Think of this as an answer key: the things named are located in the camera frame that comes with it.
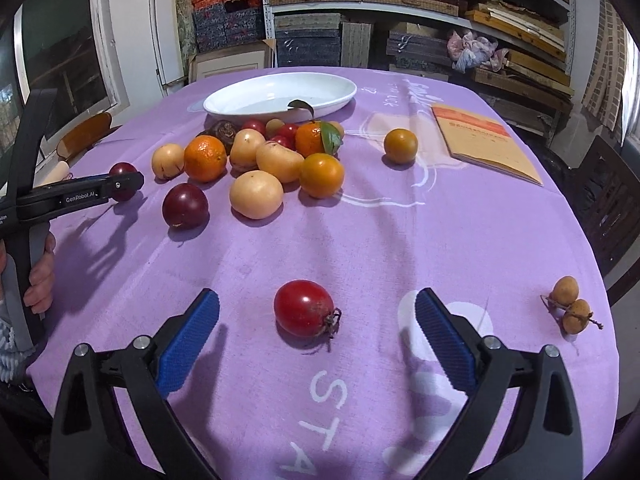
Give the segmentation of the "person's left hand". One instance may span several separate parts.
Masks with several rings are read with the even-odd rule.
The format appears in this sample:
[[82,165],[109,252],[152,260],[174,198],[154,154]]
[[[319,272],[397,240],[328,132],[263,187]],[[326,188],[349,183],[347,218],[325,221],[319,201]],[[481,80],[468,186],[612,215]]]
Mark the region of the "person's left hand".
[[55,245],[55,237],[49,232],[42,257],[30,271],[30,286],[23,300],[24,305],[32,310],[33,314],[43,314],[53,304]]

